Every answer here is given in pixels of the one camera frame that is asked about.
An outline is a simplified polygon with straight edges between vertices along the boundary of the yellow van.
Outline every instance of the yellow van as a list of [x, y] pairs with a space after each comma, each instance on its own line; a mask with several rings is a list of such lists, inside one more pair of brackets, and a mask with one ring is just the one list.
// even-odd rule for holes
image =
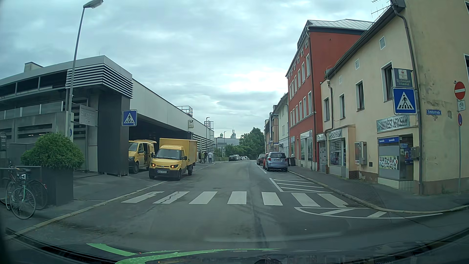
[[197, 140], [159, 139], [159, 150], [152, 155], [148, 175], [180, 180], [186, 171], [192, 175], [197, 160]]
[[129, 172], [138, 173], [141, 169], [149, 169], [156, 144], [152, 140], [129, 140]]

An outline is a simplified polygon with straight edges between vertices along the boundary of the street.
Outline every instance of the street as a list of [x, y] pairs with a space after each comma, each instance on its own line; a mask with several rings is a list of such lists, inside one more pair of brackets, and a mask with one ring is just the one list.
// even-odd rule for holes
[[[139, 180], [148, 181], [146, 173]], [[467, 225], [466, 211], [403, 215], [365, 208], [292, 173], [266, 172], [252, 160], [199, 166], [181, 181], [151, 183], [157, 185], [27, 235], [56, 245], [106, 243], [145, 251], [346, 250], [434, 240]]]

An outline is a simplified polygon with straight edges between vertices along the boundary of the cloud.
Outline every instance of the cloud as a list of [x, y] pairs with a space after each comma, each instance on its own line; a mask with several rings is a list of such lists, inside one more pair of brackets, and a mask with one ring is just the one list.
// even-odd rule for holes
[[[4, 1], [0, 78], [29, 61], [70, 61], [85, 2]], [[190, 105], [198, 120], [210, 116], [216, 135], [241, 135], [262, 130], [287, 91], [284, 75], [307, 19], [372, 20], [381, 2], [104, 0], [85, 11], [78, 58], [106, 55], [174, 105]]]

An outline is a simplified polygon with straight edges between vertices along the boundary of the blue car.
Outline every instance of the blue car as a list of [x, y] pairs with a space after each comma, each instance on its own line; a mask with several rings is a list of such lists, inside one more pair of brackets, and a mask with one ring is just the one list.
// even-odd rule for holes
[[270, 152], [267, 160], [265, 161], [265, 169], [271, 170], [288, 170], [287, 156], [283, 152]]

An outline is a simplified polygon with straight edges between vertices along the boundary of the red building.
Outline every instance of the red building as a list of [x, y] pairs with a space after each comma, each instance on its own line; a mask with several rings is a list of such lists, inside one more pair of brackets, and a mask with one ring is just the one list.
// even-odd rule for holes
[[290, 156], [293, 153], [297, 166], [325, 169], [325, 165], [320, 165], [321, 160], [327, 158], [325, 142], [317, 137], [327, 129], [322, 126], [320, 84], [326, 69], [332, 68], [372, 24], [350, 19], [306, 22], [285, 76], [288, 80]]

